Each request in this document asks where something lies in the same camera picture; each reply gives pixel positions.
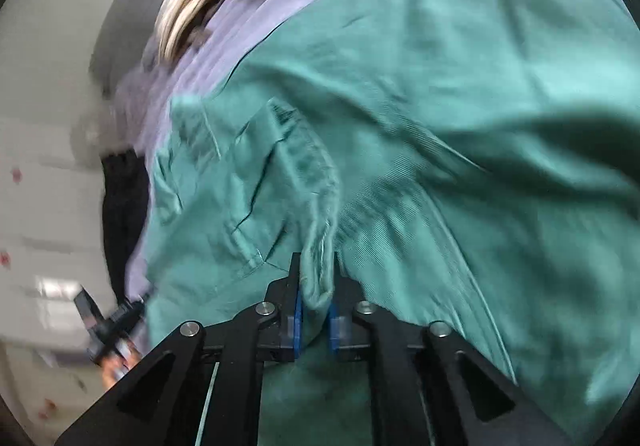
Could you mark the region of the person's left hand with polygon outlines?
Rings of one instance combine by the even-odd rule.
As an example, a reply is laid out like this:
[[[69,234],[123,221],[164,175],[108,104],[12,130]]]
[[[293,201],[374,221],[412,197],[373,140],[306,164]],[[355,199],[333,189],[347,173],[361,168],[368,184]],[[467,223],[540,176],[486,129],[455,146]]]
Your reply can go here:
[[[111,354],[100,363],[103,387],[110,390],[129,370],[137,366],[141,355],[132,342],[126,344],[124,354]]]

